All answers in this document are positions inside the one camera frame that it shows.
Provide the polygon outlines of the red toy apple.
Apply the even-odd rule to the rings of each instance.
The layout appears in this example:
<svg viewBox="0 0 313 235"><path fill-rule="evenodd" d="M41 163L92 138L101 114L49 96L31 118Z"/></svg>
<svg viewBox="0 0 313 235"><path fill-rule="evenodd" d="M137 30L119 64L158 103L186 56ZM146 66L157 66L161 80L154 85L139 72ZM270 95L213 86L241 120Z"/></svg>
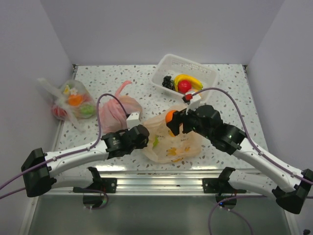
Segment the red toy apple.
<svg viewBox="0 0 313 235"><path fill-rule="evenodd" d="M189 90L192 89L192 85L188 80L182 80L177 85L178 91L182 94L187 93Z"/></svg>

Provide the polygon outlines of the yellow toy banana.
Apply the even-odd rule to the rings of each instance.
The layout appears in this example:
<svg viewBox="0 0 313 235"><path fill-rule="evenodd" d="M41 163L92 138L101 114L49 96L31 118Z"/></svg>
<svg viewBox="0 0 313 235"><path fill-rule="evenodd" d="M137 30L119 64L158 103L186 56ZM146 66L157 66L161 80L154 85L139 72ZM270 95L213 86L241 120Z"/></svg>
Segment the yellow toy banana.
<svg viewBox="0 0 313 235"><path fill-rule="evenodd" d="M186 74L180 74L178 76L175 77L174 79L174 85L175 85L175 90L178 92L178 83L182 80L188 80L191 85L192 85L192 89L196 89L196 90L201 90L203 88L203 84L196 78L186 75Z"/></svg>

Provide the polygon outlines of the orange toy peach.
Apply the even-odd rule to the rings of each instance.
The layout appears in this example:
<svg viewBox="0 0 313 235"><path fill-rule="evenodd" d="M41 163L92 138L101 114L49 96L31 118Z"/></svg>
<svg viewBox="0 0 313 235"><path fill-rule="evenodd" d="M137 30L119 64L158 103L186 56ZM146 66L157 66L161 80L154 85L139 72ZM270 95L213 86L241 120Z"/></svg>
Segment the orange toy peach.
<svg viewBox="0 0 313 235"><path fill-rule="evenodd" d="M169 111L169 112L166 114L166 117L165 117L166 123L169 123L169 122L172 121L173 115L174 115L175 112L176 112L176 110L171 110L171 111Z"/></svg>

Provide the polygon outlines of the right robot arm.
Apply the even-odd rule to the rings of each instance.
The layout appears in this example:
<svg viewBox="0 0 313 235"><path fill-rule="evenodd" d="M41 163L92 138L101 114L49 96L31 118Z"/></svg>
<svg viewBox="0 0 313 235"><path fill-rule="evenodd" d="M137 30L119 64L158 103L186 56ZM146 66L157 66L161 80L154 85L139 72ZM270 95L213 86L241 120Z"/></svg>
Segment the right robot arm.
<svg viewBox="0 0 313 235"><path fill-rule="evenodd" d="M224 123L220 113L210 105L200 106L194 111L170 111L165 121L175 136L193 131L208 139L217 150L249 163L263 174L250 175L226 167L211 183L218 194L251 191L274 199L288 212L300 214L312 187L312 170L300 170L282 162L250 141L244 131Z"/></svg>

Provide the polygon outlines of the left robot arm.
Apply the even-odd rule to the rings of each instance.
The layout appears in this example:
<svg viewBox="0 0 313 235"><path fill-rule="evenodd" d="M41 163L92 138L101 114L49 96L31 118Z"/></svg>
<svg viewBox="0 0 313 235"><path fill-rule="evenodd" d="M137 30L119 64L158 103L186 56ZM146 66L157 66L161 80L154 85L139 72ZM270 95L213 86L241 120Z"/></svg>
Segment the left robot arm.
<svg viewBox="0 0 313 235"><path fill-rule="evenodd" d="M130 155L147 147L149 131L138 125L130 130L105 134L89 144L60 152L33 150L21 167L28 197L41 196L57 183L56 177L69 169L91 162Z"/></svg>

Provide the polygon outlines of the dark toy grapes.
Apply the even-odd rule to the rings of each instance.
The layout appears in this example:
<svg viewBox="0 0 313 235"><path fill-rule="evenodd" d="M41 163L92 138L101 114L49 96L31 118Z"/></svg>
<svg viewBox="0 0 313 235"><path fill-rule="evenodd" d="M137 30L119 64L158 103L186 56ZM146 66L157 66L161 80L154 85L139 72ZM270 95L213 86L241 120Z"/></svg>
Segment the dark toy grapes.
<svg viewBox="0 0 313 235"><path fill-rule="evenodd" d="M170 90L172 90L172 91L175 90L174 81L173 81L173 79L172 79L171 76L165 76L165 77L163 78L162 86L163 86L164 88L170 89Z"/></svg>

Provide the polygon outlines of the orange plastic bag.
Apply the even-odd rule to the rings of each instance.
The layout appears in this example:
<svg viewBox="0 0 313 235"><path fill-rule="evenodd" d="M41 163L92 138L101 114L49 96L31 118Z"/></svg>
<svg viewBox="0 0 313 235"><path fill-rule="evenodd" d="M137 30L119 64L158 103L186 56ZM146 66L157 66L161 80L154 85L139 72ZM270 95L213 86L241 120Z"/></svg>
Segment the orange plastic bag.
<svg viewBox="0 0 313 235"><path fill-rule="evenodd" d="M167 113L184 108L186 108L184 104L171 106L162 114L143 122L150 135L147 147L142 149L142 153L151 161L160 164L178 162L195 157L202 151L202 137L199 134L195 132L184 134L181 126L179 135L174 136L166 126Z"/></svg>

